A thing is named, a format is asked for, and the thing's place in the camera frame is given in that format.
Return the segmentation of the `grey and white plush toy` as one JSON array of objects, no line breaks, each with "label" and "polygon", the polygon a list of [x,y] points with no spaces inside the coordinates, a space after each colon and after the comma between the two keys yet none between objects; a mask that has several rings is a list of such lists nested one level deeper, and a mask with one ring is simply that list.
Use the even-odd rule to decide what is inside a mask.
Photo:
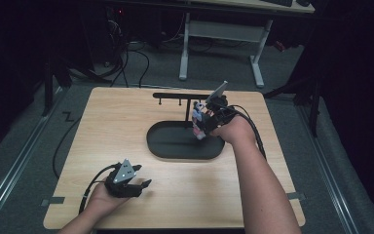
[{"label": "grey and white plush toy", "polygon": [[193,134],[198,140],[206,137],[205,123],[203,117],[204,105],[195,101],[192,111]]}]

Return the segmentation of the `black metal stand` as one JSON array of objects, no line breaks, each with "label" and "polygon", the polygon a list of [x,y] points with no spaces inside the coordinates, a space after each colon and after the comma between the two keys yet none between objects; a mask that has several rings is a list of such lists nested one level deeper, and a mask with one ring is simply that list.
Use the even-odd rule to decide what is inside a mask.
[{"label": "black metal stand", "polygon": [[321,75],[312,75],[287,82],[285,85],[274,89],[263,95],[264,98],[273,98],[280,94],[294,93],[293,103],[295,105],[310,105],[308,116],[308,129],[314,137],[318,136],[317,122],[319,115],[320,88],[322,83]]},{"label": "black metal stand", "polygon": [[54,80],[61,88],[69,89],[72,80],[65,62],[57,56],[49,56],[44,65],[44,111],[43,116],[50,113],[54,105]]}]

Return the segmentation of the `black key holder stand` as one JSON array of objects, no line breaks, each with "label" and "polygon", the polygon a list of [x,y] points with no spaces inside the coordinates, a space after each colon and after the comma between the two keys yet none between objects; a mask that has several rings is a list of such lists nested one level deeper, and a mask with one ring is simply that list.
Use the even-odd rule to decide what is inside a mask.
[{"label": "black key holder stand", "polygon": [[204,106],[213,99],[213,95],[154,93],[154,98],[162,104],[162,99],[186,100],[184,121],[161,121],[152,125],[146,135],[149,150],[157,157],[170,160],[211,160],[219,156],[225,146],[220,136],[210,136],[197,125],[207,117],[195,120],[201,114],[199,108],[202,100]]}]

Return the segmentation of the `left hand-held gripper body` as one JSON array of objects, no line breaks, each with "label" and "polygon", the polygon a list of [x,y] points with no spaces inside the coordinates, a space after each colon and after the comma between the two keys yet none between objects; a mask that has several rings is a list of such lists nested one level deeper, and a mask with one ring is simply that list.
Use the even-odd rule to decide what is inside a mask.
[{"label": "left hand-held gripper body", "polygon": [[110,195],[116,198],[139,197],[141,195],[143,189],[138,187],[139,184],[130,184],[130,181],[136,176],[136,172],[131,171],[131,166],[128,159],[113,166],[114,170],[104,182]]}]

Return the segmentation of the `person's right hand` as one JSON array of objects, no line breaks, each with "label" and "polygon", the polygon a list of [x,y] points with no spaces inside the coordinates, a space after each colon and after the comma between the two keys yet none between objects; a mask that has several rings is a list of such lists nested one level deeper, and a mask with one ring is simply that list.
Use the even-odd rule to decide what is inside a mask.
[{"label": "person's right hand", "polygon": [[214,137],[221,137],[232,145],[255,143],[255,134],[250,124],[242,116],[235,116],[228,124],[210,133]]}]

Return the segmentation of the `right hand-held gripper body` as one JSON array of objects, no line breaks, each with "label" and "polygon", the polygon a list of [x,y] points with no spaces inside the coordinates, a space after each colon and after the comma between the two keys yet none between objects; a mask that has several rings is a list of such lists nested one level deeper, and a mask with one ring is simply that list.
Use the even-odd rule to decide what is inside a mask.
[{"label": "right hand-held gripper body", "polygon": [[213,118],[217,122],[217,128],[228,124],[238,114],[233,106],[228,105],[227,97],[224,95],[227,85],[228,82],[224,81],[206,99],[206,104],[213,103],[214,112],[211,115],[205,113],[204,120]]}]

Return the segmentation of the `metal floor rail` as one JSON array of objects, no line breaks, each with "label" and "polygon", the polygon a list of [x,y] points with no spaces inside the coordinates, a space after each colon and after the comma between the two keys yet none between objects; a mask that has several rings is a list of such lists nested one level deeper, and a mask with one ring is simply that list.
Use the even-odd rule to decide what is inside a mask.
[{"label": "metal floor rail", "polygon": [[313,146],[313,149],[315,151],[315,158],[318,162],[318,170],[321,174],[322,180],[326,186],[333,207],[339,217],[345,233],[359,234],[359,230],[347,204],[346,198],[330,169],[319,140],[316,136],[313,135],[312,131],[310,130],[307,110],[304,107],[300,106],[296,106],[295,109]]},{"label": "metal floor rail", "polygon": [[0,212],[23,173],[32,152],[44,132],[55,108],[63,100],[67,88],[56,88],[49,109],[44,105],[44,92],[15,121],[0,143]]}]

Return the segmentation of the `person's left hand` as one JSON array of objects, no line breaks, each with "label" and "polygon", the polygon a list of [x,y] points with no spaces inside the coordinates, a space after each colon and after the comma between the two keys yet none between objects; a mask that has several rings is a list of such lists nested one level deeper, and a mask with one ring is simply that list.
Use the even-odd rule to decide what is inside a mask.
[{"label": "person's left hand", "polygon": [[103,218],[112,214],[128,200],[129,198],[116,198],[110,195],[102,181],[94,188],[84,213],[92,217]]}]

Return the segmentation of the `black keyboard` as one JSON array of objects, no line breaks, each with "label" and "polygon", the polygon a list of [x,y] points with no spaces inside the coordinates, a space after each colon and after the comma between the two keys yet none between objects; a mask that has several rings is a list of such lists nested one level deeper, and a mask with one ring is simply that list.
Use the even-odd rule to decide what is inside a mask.
[{"label": "black keyboard", "polygon": [[291,7],[293,4],[292,0],[260,0],[270,4],[276,4],[284,7]]}]

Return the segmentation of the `white-legged wooden desk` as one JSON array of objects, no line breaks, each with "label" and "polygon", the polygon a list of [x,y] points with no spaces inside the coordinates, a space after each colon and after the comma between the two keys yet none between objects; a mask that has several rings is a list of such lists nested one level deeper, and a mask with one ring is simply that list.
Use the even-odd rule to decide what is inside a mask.
[{"label": "white-legged wooden desk", "polygon": [[[270,4],[260,0],[186,0],[187,7],[207,4],[211,6],[226,7],[228,10],[257,10],[267,14],[290,14],[291,16],[312,15],[315,7],[310,0],[292,0],[291,7]],[[201,37],[210,39],[221,39],[239,42],[256,43],[258,48],[255,54],[249,57],[255,84],[258,88],[264,87],[259,60],[264,50],[266,41],[270,34],[273,18],[264,19],[263,25],[250,25],[241,22],[223,22],[220,19],[190,19],[190,14],[184,17],[183,50],[181,54],[179,79],[186,80],[188,77],[189,63],[189,39]]]}]

